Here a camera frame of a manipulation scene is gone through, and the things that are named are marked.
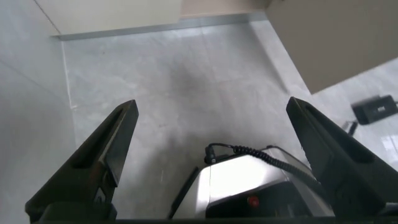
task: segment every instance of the floor seam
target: floor seam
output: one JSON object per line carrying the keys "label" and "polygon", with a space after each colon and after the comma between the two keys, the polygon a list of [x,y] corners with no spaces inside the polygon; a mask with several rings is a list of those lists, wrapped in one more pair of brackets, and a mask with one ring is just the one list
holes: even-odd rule
{"label": "floor seam", "polygon": [[69,99],[69,108],[74,109],[77,105],[72,106],[72,98],[70,97],[70,86],[69,86],[69,76],[68,76],[68,68],[67,68],[67,58],[65,55],[65,47],[63,41],[61,41],[61,48],[62,48],[62,59],[63,59],[63,71],[65,72],[65,79],[67,81],[67,92],[68,92],[68,99]]}

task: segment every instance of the black device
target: black device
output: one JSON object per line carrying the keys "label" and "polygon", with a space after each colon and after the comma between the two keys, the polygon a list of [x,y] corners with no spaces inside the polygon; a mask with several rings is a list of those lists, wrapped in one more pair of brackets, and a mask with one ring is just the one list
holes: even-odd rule
{"label": "black device", "polygon": [[[287,114],[336,217],[116,220],[123,223],[343,223],[392,222],[398,220],[398,173],[309,103],[291,97]],[[26,203],[30,222],[115,222],[111,201],[126,160],[138,118],[134,100],[118,106],[64,163],[53,177]],[[248,147],[231,146],[236,154],[250,154],[270,161]],[[260,192],[267,195],[270,190]],[[231,198],[239,202],[239,196]],[[228,208],[220,202],[217,207]],[[308,215],[296,208],[297,214]]]}
{"label": "black device", "polygon": [[359,124],[371,124],[398,113],[392,96],[375,96],[351,105]]}

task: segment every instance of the floor tile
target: floor tile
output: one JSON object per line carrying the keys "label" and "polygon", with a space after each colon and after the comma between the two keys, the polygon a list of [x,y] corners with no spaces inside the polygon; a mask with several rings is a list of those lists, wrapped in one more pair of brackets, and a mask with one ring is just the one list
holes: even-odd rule
{"label": "floor tile", "polygon": [[72,106],[214,82],[201,30],[65,42]]}

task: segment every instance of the gray tile floor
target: gray tile floor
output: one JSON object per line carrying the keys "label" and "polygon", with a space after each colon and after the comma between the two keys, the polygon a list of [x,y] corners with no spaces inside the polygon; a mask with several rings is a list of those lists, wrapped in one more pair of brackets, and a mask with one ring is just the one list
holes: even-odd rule
{"label": "gray tile floor", "polygon": [[[398,60],[311,95],[267,21],[64,43],[76,143],[115,106],[136,99],[140,117],[121,183],[118,218],[164,218],[214,141],[278,144],[305,160],[285,106],[307,100],[333,121],[350,103],[398,97]],[[398,117],[360,126],[355,137],[398,168]]]}

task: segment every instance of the black object on floor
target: black object on floor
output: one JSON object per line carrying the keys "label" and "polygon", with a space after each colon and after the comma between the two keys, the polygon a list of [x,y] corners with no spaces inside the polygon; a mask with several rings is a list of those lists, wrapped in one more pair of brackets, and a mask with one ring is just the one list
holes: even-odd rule
{"label": "black object on floor", "polygon": [[351,105],[359,124],[371,124],[398,113],[392,96],[375,96]]}

